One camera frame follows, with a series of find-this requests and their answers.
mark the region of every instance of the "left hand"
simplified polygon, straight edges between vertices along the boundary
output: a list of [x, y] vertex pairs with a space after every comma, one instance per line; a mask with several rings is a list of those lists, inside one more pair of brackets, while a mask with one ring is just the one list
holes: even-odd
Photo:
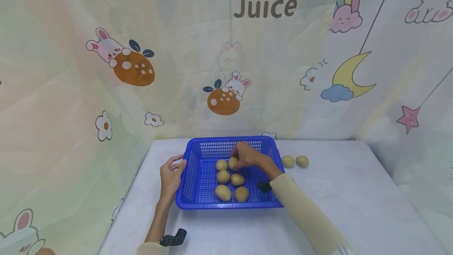
[[160, 186], [160, 198], [171, 200], [175, 199], [176, 191], [179, 189], [181, 185], [181, 174], [186, 168], [187, 161], [183, 160], [181, 163], [174, 162], [182, 159], [184, 155], [179, 155], [175, 157], [171, 157], [164, 163], [163, 166], [160, 168], [160, 179], [161, 179], [161, 186]]

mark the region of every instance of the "cartoon rabbit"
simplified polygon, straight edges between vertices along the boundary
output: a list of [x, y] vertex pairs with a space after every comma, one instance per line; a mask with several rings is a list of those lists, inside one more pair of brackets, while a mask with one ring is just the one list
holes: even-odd
[[33, 211], [22, 211], [16, 218], [14, 230], [4, 235], [0, 232], [0, 254], [36, 255], [44, 247], [45, 240], [39, 239], [38, 230], [31, 226]]
[[217, 73], [218, 79], [226, 78], [224, 71], [238, 67], [241, 49], [241, 43], [238, 41], [233, 45], [231, 45], [229, 42], [221, 44], [220, 53], [217, 56], [217, 65], [220, 68], [220, 71]]
[[245, 88], [250, 86], [251, 83], [250, 80], [241, 81], [241, 74], [239, 74], [239, 72], [233, 72], [233, 78], [226, 83], [225, 87], [222, 88], [222, 91], [225, 93], [233, 91], [236, 93], [236, 100], [241, 101]]
[[413, 8], [406, 15], [406, 23], [428, 23], [446, 20], [453, 13], [448, 4], [452, 0], [421, 0], [420, 6]]
[[96, 34], [99, 41], [88, 41], [87, 49], [90, 52], [97, 52], [105, 62], [109, 63], [124, 47], [113, 38], [110, 38], [105, 29], [97, 28]]

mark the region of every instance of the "blue plastic basket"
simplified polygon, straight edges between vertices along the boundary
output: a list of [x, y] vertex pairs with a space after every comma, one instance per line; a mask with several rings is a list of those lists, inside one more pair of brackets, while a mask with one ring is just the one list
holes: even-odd
[[239, 141], [247, 142], [252, 148], [267, 155], [284, 172], [280, 154], [274, 139], [267, 136], [221, 137], [191, 139], [184, 153], [187, 166], [181, 177], [181, 187], [176, 193], [176, 204], [181, 209], [249, 209], [283, 207], [272, 191], [262, 193], [258, 188], [260, 181], [268, 181], [267, 175], [257, 167], [242, 168], [238, 172], [245, 178], [244, 186], [249, 191], [247, 202], [238, 203], [234, 197], [236, 187], [226, 184], [232, 192], [229, 202], [220, 201], [215, 196], [217, 182], [217, 160], [228, 160], [231, 151]]

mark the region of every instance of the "small star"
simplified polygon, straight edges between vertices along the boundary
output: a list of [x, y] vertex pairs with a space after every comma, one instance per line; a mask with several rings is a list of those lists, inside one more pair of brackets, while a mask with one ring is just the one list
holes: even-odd
[[328, 64], [328, 63], [326, 62], [325, 59], [323, 59], [323, 60], [322, 60], [321, 62], [319, 62], [318, 64], [321, 65], [321, 67], [323, 67], [325, 64]]
[[409, 131], [412, 127], [418, 127], [417, 115], [420, 111], [420, 108], [410, 109], [407, 106], [402, 106], [403, 116], [396, 121], [396, 123], [403, 124], [406, 126], [406, 135], [409, 134]]

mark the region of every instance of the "wrist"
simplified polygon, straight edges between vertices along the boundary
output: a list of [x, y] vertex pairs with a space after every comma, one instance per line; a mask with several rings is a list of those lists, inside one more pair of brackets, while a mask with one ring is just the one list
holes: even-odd
[[283, 172], [278, 168], [278, 166], [272, 161], [270, 157], [268, 157], [267, 160], [261, 163], [260, 168], [271, 181], [283, 174]]
[[159, 201], [157, 202], [158, 207], [167, 207], [170, 208], [170, 206], [173, 204], [173, 201], [175, 200], [174, 195], [161, 195]]

